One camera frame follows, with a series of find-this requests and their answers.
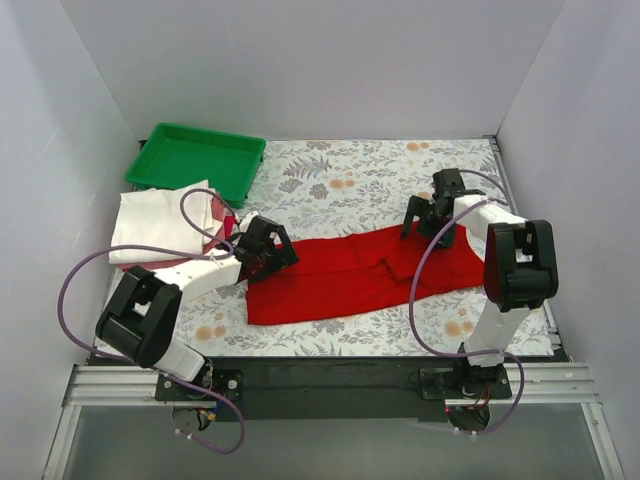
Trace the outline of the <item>red t shirt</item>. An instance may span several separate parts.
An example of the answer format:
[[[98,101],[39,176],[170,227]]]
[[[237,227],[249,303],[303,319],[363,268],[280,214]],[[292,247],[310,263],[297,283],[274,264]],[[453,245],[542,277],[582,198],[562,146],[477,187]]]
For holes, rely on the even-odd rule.
[[[429,240],[399,225],[329,239],[296,241],[299,262],[248,286],[248,323],[327,320],[407,303]]]

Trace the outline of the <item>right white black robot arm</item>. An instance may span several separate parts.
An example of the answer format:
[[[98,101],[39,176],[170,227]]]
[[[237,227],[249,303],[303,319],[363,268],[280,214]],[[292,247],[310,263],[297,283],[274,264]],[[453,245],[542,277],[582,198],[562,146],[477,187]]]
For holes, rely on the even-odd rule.
[[[411,331],[429,353],[460,359],[452,373],[454,389],[475,397],[489,384],[486,369],[501,366],[510,356],[508,346],[531,310],[554,297],[559,288],[553,229],[546,220],[527,220],[497,205],[477,189],[468,189],[457,168],[433,174],[434,196],[427,201],[412,196],[401,236],[406,237],[415,217],[418,232],[430,239],[415,271],[408,303]],[[454,228],[463,226],[485,242],[483,288],[486,302],[472,334],[457,353],[440,352],[422,340],[415,324],[414,302],[422,270],[432,252],[450,248]]]

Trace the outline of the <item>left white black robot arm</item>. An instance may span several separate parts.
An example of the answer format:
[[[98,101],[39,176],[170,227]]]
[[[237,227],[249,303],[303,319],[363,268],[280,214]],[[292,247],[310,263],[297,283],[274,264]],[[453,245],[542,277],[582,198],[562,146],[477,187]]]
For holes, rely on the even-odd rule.
[[[178,378],[178,387],[193,400],[213,386],[204,355],[174,337],[184,303],[215,289],[264,280],[299,262],[283,225],[253,214],[224,244],[204,256],[155,271],[129,268],[105,307],[97,337],[142,368]]]

